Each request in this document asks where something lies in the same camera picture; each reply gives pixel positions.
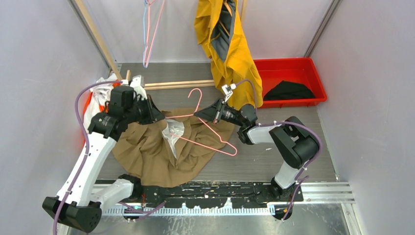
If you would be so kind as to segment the yellow pleated skirt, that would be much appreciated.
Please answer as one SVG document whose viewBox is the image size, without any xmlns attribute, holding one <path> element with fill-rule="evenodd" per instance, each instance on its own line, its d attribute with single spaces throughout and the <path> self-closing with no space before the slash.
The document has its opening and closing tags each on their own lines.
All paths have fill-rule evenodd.
<svg viewBox="0 0 415 235">
<path fill-rule="evenodd" d="M 262 79 L 251 56 L 240 20 L 236 0 L 228 0 L 233 18 L 230 36 L 221 28 L 218 20 L 223 0 L 198 1 L 194 29 L 198 44 L 210 59 L 215 87 L 236 84 L 228 104 L 240 109 L 245 104 L 257 108 L 263 105 Z"/>
</svg>

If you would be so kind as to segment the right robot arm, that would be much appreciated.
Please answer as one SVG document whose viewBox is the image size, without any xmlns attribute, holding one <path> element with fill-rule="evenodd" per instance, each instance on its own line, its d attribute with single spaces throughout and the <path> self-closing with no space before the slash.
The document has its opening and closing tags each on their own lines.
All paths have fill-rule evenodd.
<svg viewBox="0 0 415 235">
<path fill-rule="evenodd" d="M 283 164 L 272 178 L 269 191 L 278 201 L 284 201 L 290 196 L 299 173 L 320 150 L 321 143 L 316 134 L 297 117 L 268 125 L 259 124 L 256 109 L 251 104 L 236 110 L 223 99 L 218 99 L 207 108 L 196 111 L 194 115 L 212 123 L 223 120 L 239 126 L 237 134 L 244 144 L 275 144 L 283 158 Z"/>
</svg>

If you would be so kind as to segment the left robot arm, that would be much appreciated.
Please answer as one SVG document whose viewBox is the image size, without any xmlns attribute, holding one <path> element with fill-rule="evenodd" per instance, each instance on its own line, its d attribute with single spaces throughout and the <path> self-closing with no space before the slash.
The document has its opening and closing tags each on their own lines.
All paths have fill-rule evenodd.
<svg viewBox="0 0 415 235">
<path fill-rule="evenodd" d="M 153 124 L 164 118 L 143 86 L 121 85 L 111 90 L 107 110 L 93 116 L 88 129 L 82 130 L 85 145 L 66 183 L 56 196 L 43 201 L 43 209 L 54 219 L 54 235 L 58 233 L 58 224 L 90 233 L 103 212 L 125 199 L 141 199 L 141 180 L 128 174 L 97 193 L 92 189 L 105 160 L 129 124 Z"/>
</svg>

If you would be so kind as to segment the orange cloth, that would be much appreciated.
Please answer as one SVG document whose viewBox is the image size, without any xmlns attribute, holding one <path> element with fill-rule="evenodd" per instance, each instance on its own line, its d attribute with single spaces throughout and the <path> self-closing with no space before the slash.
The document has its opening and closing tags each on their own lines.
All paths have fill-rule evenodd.
<svg viewBox="0 0 415 235">
<path fill-rule="evenodd" d="M 85 101 L 82 114 L 94 115 L 104 110 L 105 102 L 110 100 L 110 93 L 114 87 L 120 86 L 117 79 L 105 80 L 100 79 L 96 82 L 99 85 L 87 90 L 87 99 Z"/>
</svg>

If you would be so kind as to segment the white cloth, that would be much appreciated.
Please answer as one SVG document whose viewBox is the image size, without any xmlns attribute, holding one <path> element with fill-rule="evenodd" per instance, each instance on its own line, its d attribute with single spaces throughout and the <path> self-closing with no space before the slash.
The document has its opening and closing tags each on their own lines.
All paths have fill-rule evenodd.
<svg viewBox="0 0 415 235">
<path fill-rule="evenodd" d="M 119 86 L 118 83 L 98 85 L 89 89 L 88 99 L 83 109 L 83 125 L 88 129 L 91 119 L 104 110 L 106 101 L 110 100 L 111 90 Z"/>
</svg>

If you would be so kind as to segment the black garment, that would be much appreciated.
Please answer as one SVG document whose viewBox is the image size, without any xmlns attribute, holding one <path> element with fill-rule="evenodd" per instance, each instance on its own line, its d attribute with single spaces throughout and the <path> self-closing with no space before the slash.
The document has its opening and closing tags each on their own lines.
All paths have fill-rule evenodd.
<svg viewBox="0 0 415 235">
<path fill-rule="evenodd" d="M 292 100 L 292 99 L 313 99 L 316 98 L 312 91 L 301 83 L 281 81 L 265 95 L 264 101 L 271 100 Z"/>
</svg>

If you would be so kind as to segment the red plastic bin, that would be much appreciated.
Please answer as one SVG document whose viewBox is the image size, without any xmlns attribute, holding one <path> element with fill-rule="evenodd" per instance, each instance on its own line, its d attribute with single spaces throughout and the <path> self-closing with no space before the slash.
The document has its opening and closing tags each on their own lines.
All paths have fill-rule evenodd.
<svg viewBox="0 0 415 235">
<path fill-rule="evenodd" d="M 262 79 L 262 96 L 281 82 L 303 84 L 314 95 L 310 99 L 264 100 L 261 108 L 310 107 L 327 101 L 322 81 L 311 58 L 254 60 Z"/>
</svg>

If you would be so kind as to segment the wooden clothes rack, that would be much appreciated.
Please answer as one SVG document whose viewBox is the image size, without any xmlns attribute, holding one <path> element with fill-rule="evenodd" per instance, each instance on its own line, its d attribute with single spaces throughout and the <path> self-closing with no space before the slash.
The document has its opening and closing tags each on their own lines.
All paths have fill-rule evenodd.
<svg viewBox="0 0 415 235">
<path fill-rule="evenodd" d="M 96 26 L 95 22 L 92 19 L 85 3 L 83 0 L 70 0 L 70 2 L 75 7 L 75 12 L 80 15 L 81 20 L 83 21 L 86 30 L 89 32 L 90 37 L 95 43 L 98 51 L 100 52 L 101 56 L 103 57 L 104 61 L 106 62 L 107 66 L 109 67 L 109 74 L 113 72 L 118 80 L 124 79 L 120 74 L 119 68 L 115 60 L 110 55 L 110 51 L 104 42 L 103 37 L 99 33 L 98 27 Z M 244 18 L 245 8 L 246 8 L 246 0 L 242 0 L 241 6 L 241 21 Z M 131 71 L 127 70 L 126 78 L 128 81 L 131 80 Z M 181 88 L 198 88 L 198 87 L 210 87 L 214 86 L 213 80 L 194 80 L 194 81 L 177 81 L 177 82 L 162 82 L 162 83 L 147 83 L 145 85 L 145 89 L 149 90 L 166 90 L 166 89 L 181 89 Z"/>
</svg>

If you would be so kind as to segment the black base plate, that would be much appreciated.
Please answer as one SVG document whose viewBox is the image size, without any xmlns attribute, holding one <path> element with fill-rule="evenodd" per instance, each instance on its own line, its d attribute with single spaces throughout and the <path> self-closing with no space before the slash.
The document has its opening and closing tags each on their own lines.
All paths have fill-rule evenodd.
<svg viewBox="0 0 415 235">
<path fill-rule="evenodd" d="M 154 208 L 165 203 L 165 208 L 178 209 L 185 206 L 193 209 L 223 208 L 227 202 L 233 209 L 265 208 L 268 203 L 290 203 L 302 201 L 303 195 L 295 186 L 279 190 L 268 182 L 208 182 L 192 181 L 173 188 L 142 186 L 141 194 L 122 200 L 124 203 L 142 203 L 145 208 Z"/>
</svg>

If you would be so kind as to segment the aluminium rail frame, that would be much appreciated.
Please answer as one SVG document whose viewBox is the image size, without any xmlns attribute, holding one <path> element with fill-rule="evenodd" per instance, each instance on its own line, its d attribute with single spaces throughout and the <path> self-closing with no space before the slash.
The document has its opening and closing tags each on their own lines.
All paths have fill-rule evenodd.
<svg viewBox="0 0 415 235">
<path fill-rule="evenodd" d="M 101 220 L 110 216 L 125 222 L 149 216 L 271 216 L 286 221 L 300 205 L 338 204 L 349 233 L 359 235 L 354 202 L 346 182 L 295 184 L 277 195 L 266 182 L 194 181 L 173 188 L 142 186 L 122 204 L 103 211 Z"/>
</svg>

